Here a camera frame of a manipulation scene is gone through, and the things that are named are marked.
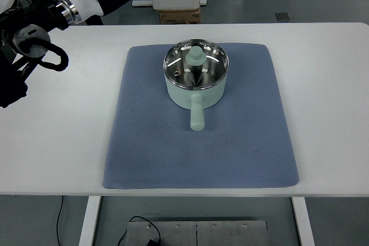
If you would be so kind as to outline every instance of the blue mat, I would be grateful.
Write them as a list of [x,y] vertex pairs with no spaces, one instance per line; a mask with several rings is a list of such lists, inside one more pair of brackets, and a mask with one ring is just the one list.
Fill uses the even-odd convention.
[[130,49],[108,148],[105,188],[263,188],[299,181],[268,49],[223,43],[229,56],[222,99],[190,128],[190,110],[169,97],[169,45]]

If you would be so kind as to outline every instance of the saucepan lid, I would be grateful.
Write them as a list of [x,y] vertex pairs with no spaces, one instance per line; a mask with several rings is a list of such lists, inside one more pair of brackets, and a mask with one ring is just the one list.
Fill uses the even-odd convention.
[[167,79],[183,89],[204,90],[221,82],[229,66],[225,51],[207,40],[192,39],[173,46],[164,59]]

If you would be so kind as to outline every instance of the white table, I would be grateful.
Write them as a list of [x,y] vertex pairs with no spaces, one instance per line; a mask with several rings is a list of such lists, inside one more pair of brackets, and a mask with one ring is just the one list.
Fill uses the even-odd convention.
[[[1,194],[369,196],[367,25],[79,26],[50,35],[69,54],[70,65],[61,73],[38,67],[27,80],[27,97],[0,111]],[[191,38],[268,47],[299,171],[296,186],[103,188],[107,146],[129,48]],[[54,54],[44,60],[57,62]]]

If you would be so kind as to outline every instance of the cardboard box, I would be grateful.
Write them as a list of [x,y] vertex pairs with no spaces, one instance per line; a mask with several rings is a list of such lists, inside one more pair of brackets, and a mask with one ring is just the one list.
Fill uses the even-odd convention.
[[200,8],[197,10],[162,10],[160,24],[199,24]]

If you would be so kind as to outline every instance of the mint green saucepan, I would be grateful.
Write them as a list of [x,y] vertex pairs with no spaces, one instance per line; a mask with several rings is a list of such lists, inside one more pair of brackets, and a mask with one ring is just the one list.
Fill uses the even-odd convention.
[[190,125],[194,131],[205,127],[204,109],[221,99],[228,66],[224,50],[206,40],[182,41],[165,56],[169,96],[177,105],[191,110]]

